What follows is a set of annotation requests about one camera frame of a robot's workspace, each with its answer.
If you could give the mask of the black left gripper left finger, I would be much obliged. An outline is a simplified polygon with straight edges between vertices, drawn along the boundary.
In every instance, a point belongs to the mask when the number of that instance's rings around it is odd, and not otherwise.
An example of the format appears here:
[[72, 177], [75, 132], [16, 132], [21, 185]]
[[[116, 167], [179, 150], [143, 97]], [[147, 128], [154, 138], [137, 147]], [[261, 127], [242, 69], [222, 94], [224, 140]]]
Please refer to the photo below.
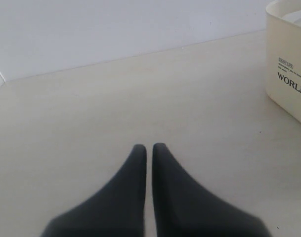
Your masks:
[[142, 237], [147, 151], [133, 146], [112, 179], [80, 205], [53, 218], [43, 237]]

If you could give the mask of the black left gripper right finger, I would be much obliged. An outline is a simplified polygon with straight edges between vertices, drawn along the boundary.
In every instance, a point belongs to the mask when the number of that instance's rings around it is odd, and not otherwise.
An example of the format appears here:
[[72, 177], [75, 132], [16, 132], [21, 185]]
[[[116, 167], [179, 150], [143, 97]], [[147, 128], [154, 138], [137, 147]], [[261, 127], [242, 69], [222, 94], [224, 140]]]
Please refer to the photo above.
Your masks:
[[167, 145], [152, 152], [152, 195], [159, 237], [269, 237], [263, 221], [220, 199], [179, 164]]

